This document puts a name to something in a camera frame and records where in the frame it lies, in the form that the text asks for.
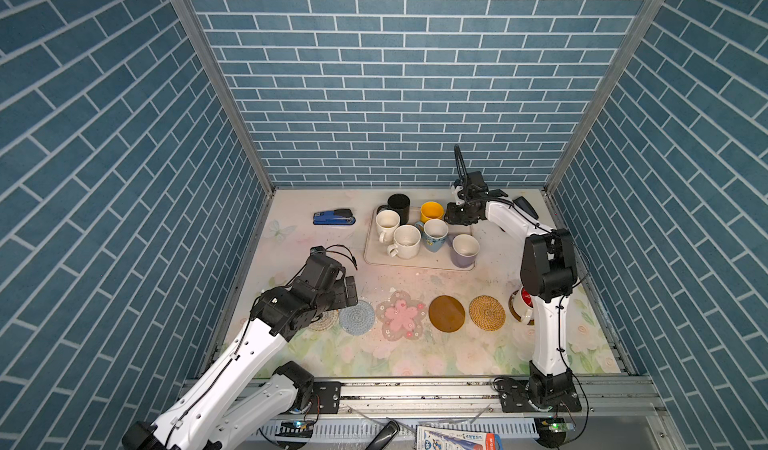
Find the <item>white zigzag woven coaster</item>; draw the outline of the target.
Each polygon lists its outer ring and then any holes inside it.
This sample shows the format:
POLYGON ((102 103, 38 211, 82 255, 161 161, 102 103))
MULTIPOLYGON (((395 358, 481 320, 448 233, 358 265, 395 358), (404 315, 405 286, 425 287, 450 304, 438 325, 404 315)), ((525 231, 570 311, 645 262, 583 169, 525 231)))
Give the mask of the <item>white zigzag woven coaster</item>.
POLYGON ((337 310, 326 311, 319 318, 314 320, 308 328, 314 332, 323 332, 331 329, 338 321, 339 312, 337 310))

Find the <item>yellow mug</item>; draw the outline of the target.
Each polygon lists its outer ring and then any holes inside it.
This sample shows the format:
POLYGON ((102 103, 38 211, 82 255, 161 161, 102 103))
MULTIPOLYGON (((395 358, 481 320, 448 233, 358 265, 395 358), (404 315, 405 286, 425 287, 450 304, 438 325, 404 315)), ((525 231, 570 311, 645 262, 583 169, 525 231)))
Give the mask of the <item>yellow mug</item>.
POLYGON ((429 201, 420 207, 420 222, 427 223, 429 220, 442 220, 444 214, 445 209, 440 203, 429 201))

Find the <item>lavender mug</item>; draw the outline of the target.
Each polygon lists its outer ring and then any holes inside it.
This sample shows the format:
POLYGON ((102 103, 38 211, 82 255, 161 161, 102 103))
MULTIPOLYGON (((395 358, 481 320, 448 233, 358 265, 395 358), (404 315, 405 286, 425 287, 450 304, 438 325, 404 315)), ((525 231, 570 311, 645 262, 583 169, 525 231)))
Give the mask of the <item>lavender mug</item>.
POLYGON ((457 268, 467 269, 475 264, 480 252, 480 244, 472 235, 451 235, 449 244, 451 247, 451 261, 457 268))

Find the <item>grey blue woven coaster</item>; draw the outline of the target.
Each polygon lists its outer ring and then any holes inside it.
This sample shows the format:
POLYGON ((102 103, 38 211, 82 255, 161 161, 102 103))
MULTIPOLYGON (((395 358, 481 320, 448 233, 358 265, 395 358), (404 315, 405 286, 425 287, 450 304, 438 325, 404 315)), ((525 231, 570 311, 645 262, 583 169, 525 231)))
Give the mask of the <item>grey blue woven coaster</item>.
POLYGON ((372 305, 359 301, 355 306, 347 307, 339 312, 341 328, 352 336, 362 336, 368 333, 376 322, 372 305))

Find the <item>beige serving tray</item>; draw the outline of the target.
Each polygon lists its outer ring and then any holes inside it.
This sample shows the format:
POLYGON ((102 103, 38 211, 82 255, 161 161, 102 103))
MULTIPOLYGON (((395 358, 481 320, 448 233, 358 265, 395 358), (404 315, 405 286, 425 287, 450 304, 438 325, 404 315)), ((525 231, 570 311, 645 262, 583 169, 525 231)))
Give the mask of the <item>beige serving tray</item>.
POLYGON ((368 264, 452 271, 470 271, 475 267, 474 261, 471 261, 466 267, 455 265, 453 262, 455 252, 449 243, 444 243, 436 252, 431 252, 428 250, 428 246, 422 242, 418 254, 411 259, 401 259, 398 256, 390 257, 385 245, 379 242, 376 217, 377 212, 374 211, 365 243, 364 259, 368 264))

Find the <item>pink flower coaster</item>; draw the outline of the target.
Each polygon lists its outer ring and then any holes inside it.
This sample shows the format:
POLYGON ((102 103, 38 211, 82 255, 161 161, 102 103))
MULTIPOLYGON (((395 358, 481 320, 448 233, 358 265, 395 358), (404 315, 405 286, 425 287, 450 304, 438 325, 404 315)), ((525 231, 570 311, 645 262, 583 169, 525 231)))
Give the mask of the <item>pink flower coaster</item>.
POLYGON ((427 305, 413 299, 407 292, 394 291, 388 300, 376 304, 374 311, 382 324, 381 333, 385 340, 415 341, 423 337, 427 305))

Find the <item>cork woven coaster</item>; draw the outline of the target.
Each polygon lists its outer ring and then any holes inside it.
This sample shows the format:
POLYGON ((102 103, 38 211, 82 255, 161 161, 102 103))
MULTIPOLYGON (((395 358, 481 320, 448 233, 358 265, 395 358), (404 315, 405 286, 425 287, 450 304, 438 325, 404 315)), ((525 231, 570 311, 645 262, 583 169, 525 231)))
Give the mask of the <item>cork woven coaster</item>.
POLYGON ((470 302, 469 315, 478 328, 487 332, 500 330, 506 321, 501 303, 487 295, 478 296, 470 302))

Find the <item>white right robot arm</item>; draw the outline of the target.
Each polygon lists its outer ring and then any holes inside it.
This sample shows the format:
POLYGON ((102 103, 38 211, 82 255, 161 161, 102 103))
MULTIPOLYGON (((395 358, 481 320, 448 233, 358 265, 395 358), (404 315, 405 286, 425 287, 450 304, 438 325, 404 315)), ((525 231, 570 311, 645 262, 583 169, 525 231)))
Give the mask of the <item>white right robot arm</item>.
POLYGON ((510 201, 505 192, 489 189, 482 174, 468 171, 461 161, 457 172, 458 179, 451 185, 456 201, 447 205, 445 221, 471 226, 488 220, 522 240, 520 280, 531 296, 536 342, 527 385, 502 377, 496 380, 503 409, 579 412, 581 402, 567 362, 567 307, 578 283, 570 232, 541 223, 525 198, 510 201))

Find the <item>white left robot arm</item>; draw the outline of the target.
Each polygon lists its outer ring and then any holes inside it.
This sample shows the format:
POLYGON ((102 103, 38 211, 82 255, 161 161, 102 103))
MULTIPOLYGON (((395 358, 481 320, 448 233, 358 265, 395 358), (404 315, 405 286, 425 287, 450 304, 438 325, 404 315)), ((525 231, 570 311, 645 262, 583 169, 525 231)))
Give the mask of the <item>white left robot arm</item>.
POLYGON ((258 371, 324 313, 357 304, 354 263, 344 245, 316 246, 284 285, 258 295, 229 347, 197 382, 152 422, 124 434, 126 449, 233 449, 272 418, 319 408, 314 376, 289 361, 244 400, 238 397, 258 371))

